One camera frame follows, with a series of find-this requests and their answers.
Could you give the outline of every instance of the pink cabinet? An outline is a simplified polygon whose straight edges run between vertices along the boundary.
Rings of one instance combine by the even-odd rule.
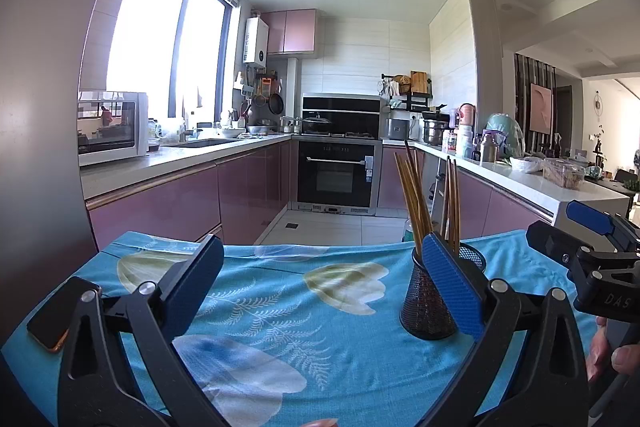
[[[249,211],[246,157],[218,164],[220,218],[226,245],[252,245],[248,242],[245,220]]]
[[[280,204],[280,144],[266,148],[266,221],[267,225],[278,215]]]
[[[284,51],[284,28],[287,12],[263,13],[260,18],[269,27],[267,53],[282,53]]]
[[[458,169],[460,184],[460,238],[481,237],[492,194],[491,185]]]
[[[287,12],[284,52],[313,52],[316,34],[316,10]]]
[[[316,45],[316,10],[289,10],[261,15],[269,27],[268,54],[309,54]]]
[[[511,232],[511,230],[527,230],[531,223],[538,221],[540,216],[518,203],[513,198],[492,190],[489,206],[484,222],[482,235]]]
[[[100,249],[129,230],[195,241],[220,223],[218,168],[126,196],[89,216]]]
[[[385,145],[382,148],[382,169],[380,170],[380,190],[378,192],[378,207],[380,208],[406,208],[400,174],[398,174],[398,166],[396,165],[397,152],[406,158],[404,147]],[[420,162],[418,170],[422,172],[424,152],[418,151],[418,161]]]
[[[290,184],[290,154],[291,142],[281,142],[280,146],[280,204],[278,211],[282,210],[289,203]]]
[[[252,245],[271,222],[267,210],[266,154],[264,148],[246,156],[249,208],[246,213],[247,236],[244,245]]]

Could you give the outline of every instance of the white countertop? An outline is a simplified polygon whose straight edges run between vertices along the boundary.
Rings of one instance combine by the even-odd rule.
[[[400,140],[383,140],[383,145],[404,146],[404,142]],[[609,190],[599,185],[582,182],[579,190],[569,190],[568,188],[559,187],[542,177],[542,172],[526,174],[524,172],[514,171],[510,166],[502,163],[483,163],[461,158],[442,152],[439,147],[427,145],[426,143],[410,141],[410,146],[425,151],[431,155],[446,159],[450,156],[456,160],[460,168],[466,169],[473,174],[492,182],[495,185],[506,188],[521,198],[540,206],[556,215],[558,208],[562,203],[569,201],[602,201],[602,200],[620,200],[620,203],[626,208],[628,198],[622,194],[618,194],[613,190]]]
[[[211,147],[161,147],[156,152],[148,152],[137,158],[88,165],[80,169],[84,199],[89,200],[118,188],[290,138],[290,134],[275,134]]]

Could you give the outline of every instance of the smartphone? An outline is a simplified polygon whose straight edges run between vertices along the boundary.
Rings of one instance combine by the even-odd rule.
[[[102,293],[97,284],[81,277],[69,277],[27,323],[27,331],[47,351],[57,353],[62,349],[78,299],[87,290]]]

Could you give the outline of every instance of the doorway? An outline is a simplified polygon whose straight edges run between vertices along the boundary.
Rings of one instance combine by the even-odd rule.
[[[561,154],[571,150],[571,138],[574,121],[574,94],[572,86],[556,88],[556,110],[558,118],[557,133],[561,136]]]

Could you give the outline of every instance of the kitchen sink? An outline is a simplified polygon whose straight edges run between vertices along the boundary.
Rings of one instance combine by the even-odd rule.
[[[200,147],[211,147],[212,145],[222,145],[223,143],[233,143],[241,138],[206,138],[202,140],[192,140],[188,142],[176,143],[170,147],[187,147],[189,149],[199,149]]]

